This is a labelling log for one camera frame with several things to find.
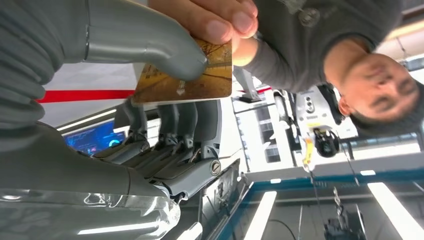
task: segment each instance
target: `white machine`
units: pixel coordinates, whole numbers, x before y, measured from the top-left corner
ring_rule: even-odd
[[[311,172],[315,168],[314,154],[331,158],[340,151],[337,126],[345,117],[338,109],[338,101],[329,85],[313,86],[294,96],[292,118],[287,113],[286,94],[274,92],[280,121],[286,128],[293,127],[302,148],[303,167]]]

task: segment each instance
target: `blue screen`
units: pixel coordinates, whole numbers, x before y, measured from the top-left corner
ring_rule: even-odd
[[[125,139],[123,132],[114,133],[114,122],[106,122],[65,137],[66,143],[77,151],[88,155],[96,154]]]

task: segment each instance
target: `screw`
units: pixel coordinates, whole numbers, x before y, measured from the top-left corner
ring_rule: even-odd
[[[219,161],[213,161],[210,165],[210,173],[213,176],[218,175],[221,172],[221,163]]]

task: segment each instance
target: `gray sweater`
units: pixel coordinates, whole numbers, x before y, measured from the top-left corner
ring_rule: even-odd
[[[401,0],[255,0],[260,44],[244,68],[297,93],[325,84],[324,58],[337,42],[364,39],[372,52],[401,20]]]

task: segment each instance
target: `man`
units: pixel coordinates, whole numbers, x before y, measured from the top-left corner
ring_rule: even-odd
[[[150,0],[149,6],[215,44],[233,63],[292,93],[330,83],[339,109],[368,135],[415,131],[424,86],[373,51],[401,20],[401,0]]]

